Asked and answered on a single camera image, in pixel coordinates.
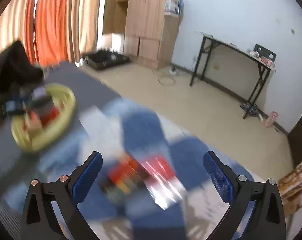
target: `white wall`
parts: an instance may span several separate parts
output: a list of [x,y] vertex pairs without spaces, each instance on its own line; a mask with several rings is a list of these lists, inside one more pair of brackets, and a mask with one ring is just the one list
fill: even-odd
[[[277,73],[270,77],[258,106],[279,113],[278,122],[291,131],[302,116],[302,9],[295,0],[184,0],[184,18],[172,63],[192,69],[204,32],[240,49],[258,43],[277,54]],[[243,55],[218,47],[206,75],[248,98],[258,78],[257,66]]]

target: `metal bolt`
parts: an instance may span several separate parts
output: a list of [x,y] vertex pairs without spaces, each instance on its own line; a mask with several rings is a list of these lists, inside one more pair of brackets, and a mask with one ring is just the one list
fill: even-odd
[[238,177],[238,179],[241,180],[241,181],[243,181],[243,182],[247,180],[247,178],[244,175],[240,175]]
[[276,181],[274,179],[269,179],[270,184],[275,185]]
[[37,184],[38,184],[38,180],[37,180],[37,179],[32,180],[32,182],[31,182],[31,185],[32,185],[32,186],[35,186],[35,185],[37,185]]
[[68,180],[68,176],[66,176],[66,175],[63,175],[63,176],[60,177],[61,182],[65,182],[67,180]]

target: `beige floor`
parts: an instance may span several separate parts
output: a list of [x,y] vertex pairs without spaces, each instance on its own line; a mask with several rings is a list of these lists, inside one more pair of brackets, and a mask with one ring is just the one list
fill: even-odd
[[[258,118],[242,119],[239,102],[205,82],[189,86],[184,72],[176,84],[162,86],[158,76],[136,64],[97,73],[87,66],[81,70],[98,78],[122,97],[149,107],[188,129],[205,143],[238,161],[263,179],[279,179],[291,169],[286,136],[274,128],[264,128]],[[167,85],[173,81],[163,78]]]

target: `plastic wrapper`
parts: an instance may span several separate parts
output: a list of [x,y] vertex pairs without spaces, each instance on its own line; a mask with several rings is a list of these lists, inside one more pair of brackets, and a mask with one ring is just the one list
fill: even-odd
[[108,178],[100,187],[115,205],[123,205],[129,195],[146,187],[155,203],[164,210],[181,201],[186,194],[186,189],[161,155],[138,162],[126,154],[109,170]]
[[186,189],[163,156],[151,157],[141,162],[141,165],[150,174],[144,181],[145,185],[155,203],[162,209],[165,210],[183,199]]
[[302,162],[284,178],[278,181],[282,201],[292,201],[302,194]]
[[167,0],[164,6],[164,15],[178,17],[180,14],[179,2],[180,0]]

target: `baseboard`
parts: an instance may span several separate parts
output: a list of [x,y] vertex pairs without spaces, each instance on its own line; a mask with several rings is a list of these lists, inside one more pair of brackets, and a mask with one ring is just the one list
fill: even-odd
[[[179,66],[177,64],[171,63],[171,65],[179,70],[182,70],[190,75],[193,74],[193,72],[185,67]],[[201,75],[200,74],[196,74],[196,77],[198,79],[201,79]],[[206,83],[218,88],[219,90],[227,93],[228,95],[230,95],[231,97],[234,97],[236,100],[238,100],[240,103],[246,103],[246,99],[244,99],[243,97],[241,97],[240,95],[238,95],[237,93],[233,92],[232,90],[229,90],[228,88],[226,88],[225,86],[222,86],[221,84],[213,81],[210,78],[206,78],[204,77],[203,81],[205,81]],[[264,118],[268,118],[269,116],[263,112],[261,109],[258,108],[258,111],[260,112],[260,114],[264,117]],[[286,136],[289,134],[281,125],[279,125],[277,122],[274,123],[274,126],[279,129],[282,133],[284,133]]]

